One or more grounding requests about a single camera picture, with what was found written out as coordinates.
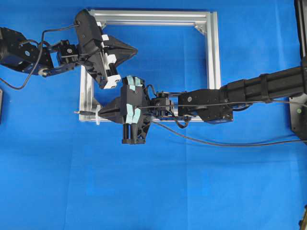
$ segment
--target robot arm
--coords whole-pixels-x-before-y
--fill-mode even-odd
[[[303,59],[300,67],[231,82],[219,90],[158,92],[152,99],[149,98],[144,80],[128,76],[123,79],[120,97],[102,108],[98,115],[123,125],[122,143],[143,144],[154,118],[174,120],[180,128],[185,128],[191,117],[197,115],[204,122],[221,124],[233,121],[234,111],[245,110],[254,103],[271,103],[276,98],[306,92],[306,59]],[[174,105],[172,98],[178,99],[178,105]],[[302,118],[305,119],[303,124],[307,123],[306,104],[301,106],[304,114]],[[180,124],[179,120],[185,121],[185,125]]]
[[[38,65],[32,74],[49,77],[85,66],[101,89],[116,87],[121,80],[116,67],[137,53],[137,49],[103,34],[96,20],[87,10],[75,17],[75,30],[79,44],[61,40],[45,45]],[[0,64],[18,72],[30,73],[39,56],[40,43],[27,40],[22,33],[0,27]],[[50,54],[57,53],[58,67],[54,67]]]

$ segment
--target square aluminum frame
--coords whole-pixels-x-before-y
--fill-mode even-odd
[[[220,51],[217,12],[208,11],[112,11],[90,10],[99,25],[172,25],[194,26],[205,37],[208,88],[221,87]],[[94,80],[81,67],[80,110],[95,112],[100,103],[94,98]],[[96,121],[96,117],[79,115],[80,121]],[[191,121],[202,121],[199,117]]]

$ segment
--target blue background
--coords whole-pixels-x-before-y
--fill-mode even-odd
[[[292,0],[4,1],[0,26],[39,40],[70,25],[83,8],[218,11],[222,84],[300,64]],[[206,87],[203,37],[193,28],[108,26],[139,49],[119,67],[158,90]],[[77,43],[74,30],[46,35]],[[25,75],[0,68],[21,84]],[[203,146],[152,125],[146,145],[121,145],[118,124],[81,123],[80,69],[22,91],[4,89],[0,125],[0,229],[202,230],[298,229],[307,204],[307,147],[234,149]],[[119,88],[96,91],[101,103]],[[168,123],[176,129],[175,124]],[[213,126],[183,134],[219,142],[295,139],[288,106],[259,104]]]

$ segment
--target black cable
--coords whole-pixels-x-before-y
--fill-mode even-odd
[[[154,86],[151,85],[151,84],[147,85],[147,86],[146,86],[146,91],[147,91],[147,92],[148,92],[148,87],[150,87],[150,88],[152,89],[153,94],[154,94],[155,96],[157,96],[157,93],[156,93],[156,91],[155,91],[155,89],[154,89]]]
[[[278,142],[271,142],[271,143],[264,143],[264,144],[219,144],[219,143],[214,143],[214,142],[208,142],[208,141],[203,141],[203,140],[199,140],[199,139],[195,139],[195,138],[190,138],[188,136],[185,136],[181,133],[178,133],[174,130],[172,130],[171,128],[159,123],[159,122],[155,122],[152,121],[152,123],[155,123],[156,125],[163,127],[165,129],[167,129],[168,131],[191,141],[195,141],[201,144],[205,144],[205,145],[213,145],[213,146],[218,146],[218,147],[260,147],[260,146],[270,146],[270,145],[278,145],[278,144],[286,144],[286,143],[297,143],[297,142],[307,142],[307,140],[285,140],[285,141],[278,141]]]
[[[247,109],[250,108],[251,106],[252,106],[252,104],[248,104],[248,105],[246,105],[246,106],[243,107],[243,108],[237,108],[237,109],[232,108],[232,110],[235,111],[235,112],[241,112],[241,111],[247,110]]]
[[[178,121],[178,117],[176,117],[175,114],[174,114],[172,111],[168,111],[168,112],[174,117],[174,121],[176,122],[176,124],[177,124],[177,126],[178,126],[179,128],[186,128],[186,127],[188,127],[189,122],[190,122],[190,120],[191,120],[191,117],[186,118],[186,119],[184,120],[184,125],[182,125],[182,124],[180,124],[180,122]]]
[[[307,108],[306,104],[298,103],[298,102],[289,102],[289,101],[279,101],[279,100],[271,100],[271,102],[276,103],[285,103],[285,104],[297,104]],[[255,104],[255,103],[265,103],[264,101],[249,101],[249,102],[225,102],[225,103],[215,103],[215,104],[174,104],[173,106],[178,107],[200,107],[200,106],[218,106],[218,105],[228,105],[228,104]],[[169,107],[169,105],[150,105],[150,106],[138,106],[139,109],[147,109],[147,108],[164,108]]]
[[[70,25],[68,27],[64,27],[64,28],[60,28],[60,29],[51,29],[51,30],[44,30],[43,33],[42,33],[42,39],[41,39],[41,42],[39,43],[39,54],[38,54],[38,57],[37,57],[37,61],[36,63],[34,64],[31,72],[29,73],[29,75],[27,76],[27,78],[25,79],[24,83],[22,86],[20,87],[15,87],[15,86],[12,86],[10,85],[8,82],[6,82],[4,79],[0,78],[0,81],[2,81],[4,84],[6,84],[7,86],[11,87],[12,89],[15,89],[15,90],[21,90],[25,87],[25,85],[28,83],[31,75],[33,74],[34,70],[36,69],[41,57],[42,57],[42,53],[43,53],[43,43],[44,43],[44,36],[45,36],[45,33],[48,33],[48,32],[54,32],[54,31],[64,31],[64,30],[69,30],[71,28],[74,28],[76,26],[79,26],[79,25]]]
[[[36,40],[33,40],[33,39],[28,39],[28,40],[24,40],[22,41],[21,43],[19,43],[20,46],[24,45],[24,44],[27,44],[27,43],[35,43],[37,45],[37,48],[39,46],[39,42],[37,42]],[[45,44],[46,46],[49,46],[50,44],[46,41],[43,41],[43,44]]]

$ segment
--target light blue tape on gripper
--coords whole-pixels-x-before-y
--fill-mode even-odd
[[[129,88],[133,91],[135,91],[135,85],[130,85]]]
[[[134,79],[135,79],[135,85],[136,85],[136,86],[142,86],[141,80],[140,80],[139,78],[134,77]]]
[[[140,116],[141,116],[141,110],[139,108],[136,108],[134,110],[134,116],[132,119],[132,123],[138,123]]]
[[[127,80],[128,80],[128,85],[134,85],[134,80],[131,75],[127,76]]]
[[[126,123],[131,124],[133,120],[133,107],[131,104],[126,104],[126,106],[127,106]]]

